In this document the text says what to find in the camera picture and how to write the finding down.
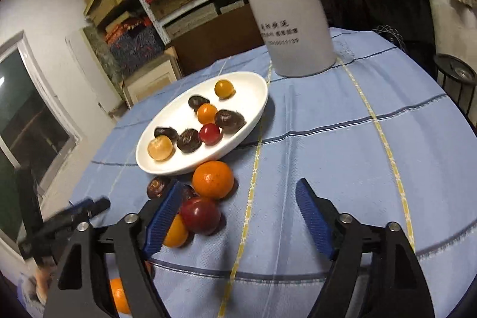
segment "white wall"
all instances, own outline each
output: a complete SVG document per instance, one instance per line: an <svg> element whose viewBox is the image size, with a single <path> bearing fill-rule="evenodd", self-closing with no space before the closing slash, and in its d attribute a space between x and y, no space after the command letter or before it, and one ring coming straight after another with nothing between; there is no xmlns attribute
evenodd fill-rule
<svg viewBox="0 0 477 318"><path fill-rule="evenodd" d="M33 56L61 104L82 135L97 142L113 123L98 106L65 42L66 35L87 25L83 10L84 0L2 0L0 42L25 31Z"/></svg>
<svg viewBox="0 0 477 318"><path fill-rule="evenodd" d="M20 31L41 72L80 132L80 141L56 175L42 204L47 217L68 204L75 184L114 127L73 59L65 36L87 25L84 0L2 0L0 43ZM25 265L0 240L0 269L14 283Z"/></svg>
<svg viewBox="0 0 477 318"><path fill-rule="evenodd" d="M462 59L477 71L477 18L469 7L454 0L430 0L436 49ZM470 119L477 121L474 101Z"/></svg>

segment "table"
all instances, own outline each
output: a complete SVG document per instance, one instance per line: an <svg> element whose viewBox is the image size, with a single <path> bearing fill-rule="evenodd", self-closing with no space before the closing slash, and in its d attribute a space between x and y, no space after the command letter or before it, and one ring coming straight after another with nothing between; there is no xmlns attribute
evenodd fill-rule
<svg viewBox="0 0 477 318"><path fill-rule="evenodd" d="M239 182L237 192L220 203L226 228L210 237L196 235L182 249L164 247L152 259L154 283L173 318L307 316L330 263L316 252L294 200L302 177L362 223L393 220L403 226L415 241L436 317L447 316L477 273L477 139L471 128L437 83L391 43L372 32L330 31L341 60L324 73L280 77L262 46L217 61L136 104L75 188L72 203L110 198L109 212L96 224L137 212L152 176L136 165L134 150L149 121L174 97L218 74L254 71L269 80L262 129L258 125L223 158ZM190 175L180 179L190 181ZM241 241L251 188L252 213ZM368 264L364 257L362 265ZM361 276L357 290L365 281Z"/></svg>

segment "yellow stripe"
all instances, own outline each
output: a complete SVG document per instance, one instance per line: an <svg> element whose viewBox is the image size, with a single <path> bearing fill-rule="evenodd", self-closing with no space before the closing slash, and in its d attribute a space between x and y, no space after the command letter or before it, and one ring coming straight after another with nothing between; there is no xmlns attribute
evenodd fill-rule
<svg viewBox="0 0 477 318"><path fill-rule="evenodd" d="M385 148L387 157L389 159L389 163L391 165L391 169L396 179L397 189L399 191L399 195L401 196L402 211L404 212L404 217L406 219L407 238L409 239L409 243L411 244L411 247L415 251L416 247L414 245L414 232L413 232L413 226L411 224L411 215L409 214L409 206L407 205L406 193L404 191L404 186L402 186L401 176L399 175L399 170L397 169L397 165L396 165L396 162L394 161L393 153L391 151L391 148L389 147L389 143L386 139L385 133L383 132L381 128L381 124L379 123L378 118L376 118L376 115L373 109L371 108L371 105L369 104L368 99L366 99L366 96L364 95L363 90L359 86L358 82L356 81L356 79L354 78L354 76L352 75L348 67L346 66L346 64L341 60L341 58L337 58L337 60L341 65L343 65L344 70L346 71L352 83L358 90L358 93L361 96L361 99L363 100L364 105L368 109L369 115L371 116L371 118L373 118L374 126L376 127L379 137L381 138L382 145Z"/></svg>
<svg viewBox="0 0 477 318"><path fill-rule="evenodd" d="M267 85L270 84L270 77L271 77L271 62L269 65L269 72L267 76ZM243 251L245 249L245 242L247 241L247 234L249 232L249 222L250 222L250 218L252 217L252 205L253 205L253 197L255 194L255 182L257 181L258 160L260 158L260 150L262 148L262 130L263 130L264 119L265 119L265 116L262 116L262 119L260 120L260 129L258 131L258 144L257 144L257 149L255 150L255 160L253 162L252 178L250 179L249 198L247 199L247 208L245 210L245 219L243 221L242 238L240 239L237 257L235 258L235 263L232 267L230 278L227 282L227 285L225 286L224 296L222 297L219 314L217 315L218 318L225 316L225 310L227 309L227 302L228 302L228 299L230 298L230 293L232 291L232 284L234 283L235 275L237 274L237 270L239 269L240 259L242 258Z"/></svg>

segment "tangerine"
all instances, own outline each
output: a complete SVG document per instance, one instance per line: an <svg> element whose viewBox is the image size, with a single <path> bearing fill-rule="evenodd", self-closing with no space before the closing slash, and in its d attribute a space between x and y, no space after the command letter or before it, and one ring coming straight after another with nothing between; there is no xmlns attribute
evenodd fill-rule
<svg viewBox="0 0 477 318"><path fill-rule="evenodd" d="M113 292L114 304L116 305L116 310L123 314L131 314L129 305L127 304L126 294L124 293L123 283L121 278L111 279L109 282L111 291Z"/></svg>
<svg viewBox="0 0 477 318"><path fill-rule="evenodd" d="M212 104L202 104L197 110L197 120L201 124L214 123L214 116L217 113L217 108Z"/></svg>
<svg viewBox="0 0 477 318"><path fill-rule="evenodd" d="M201 164L194 171L192 186L199 196L218 200L230 193L234 186L234 174L230 167L221 161Z"/></svg>
<svg viewBox="0 0 477 318"><path fill-rule="evenodd" d="M163 244L169 248L180 247L189 236L189 232L184 225L181 215L176 215L169 227L168 234L165 236Z"/></svg>

